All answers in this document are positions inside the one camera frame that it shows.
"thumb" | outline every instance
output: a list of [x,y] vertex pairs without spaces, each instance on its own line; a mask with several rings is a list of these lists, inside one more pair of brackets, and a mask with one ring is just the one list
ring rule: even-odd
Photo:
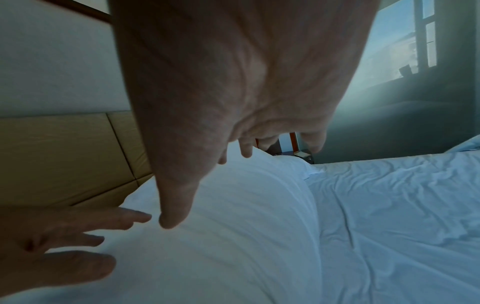
[[199,182],[186,185],[172,184],[162,179],[156,180],[160,192],[160,226],[172,229],[183,222],[190,213]]
[[0,296],[47,286],[96,281],[108,276],[116,265],[114,257],[86,251],[34,255],[4,265]]

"beige headboard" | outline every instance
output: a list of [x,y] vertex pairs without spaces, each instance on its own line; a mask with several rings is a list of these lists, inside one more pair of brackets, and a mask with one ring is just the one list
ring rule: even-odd
[[118,206],[152,172],[131,112],[0,119],[0,205]]

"wooden trim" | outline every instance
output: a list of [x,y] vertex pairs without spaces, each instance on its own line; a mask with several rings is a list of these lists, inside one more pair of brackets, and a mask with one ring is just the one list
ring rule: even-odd
[[297,142],[297,137],[295,133],[290,133],[291,147],[293,151],[296,152],[299,150],[299,143]]
[[74,0],[41,0],[41,1],[55,4],[57,6],[75,11],[84,16],[94,18],[109,24],[112,23],[112,17],[109,14],[96,10],[94,8],[91,8],[89,6],[86,6]]

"hand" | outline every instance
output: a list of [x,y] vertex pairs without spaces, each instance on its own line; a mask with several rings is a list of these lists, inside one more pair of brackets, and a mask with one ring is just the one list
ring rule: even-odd
[[312,152],[358,66],[380,0],[109,2],[128,95],[160,193],[160,224],[239,139],[300,132]]
[[134,222],[150,219],[149,214],[124,208],[0,207],[0,296],[104,278],[115,268],[110,255],[45,252],[65,246],[98,246],[104,238],[84,232],[127,230]]

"pillow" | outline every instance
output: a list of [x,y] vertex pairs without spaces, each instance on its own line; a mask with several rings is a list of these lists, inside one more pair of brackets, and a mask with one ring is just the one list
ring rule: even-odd
[[278,155],[274,157],[278,160],[284,170],[291,174],[296,174],[299,178],[305,180],[312,174],[321,173],[322,170],[310,165],[303,159],[296,156]]
[[244,159],[231,143],[227,157],[200,183],[189,217],[173,230],[154,220],[154,178],[127,197],[122,207],[154,219],[128,231],[95,231],[105,242],[82,248],[116,257],[109,277],[26,291],[5,303],[319,303],[319,223],[306,183],[259,149]]

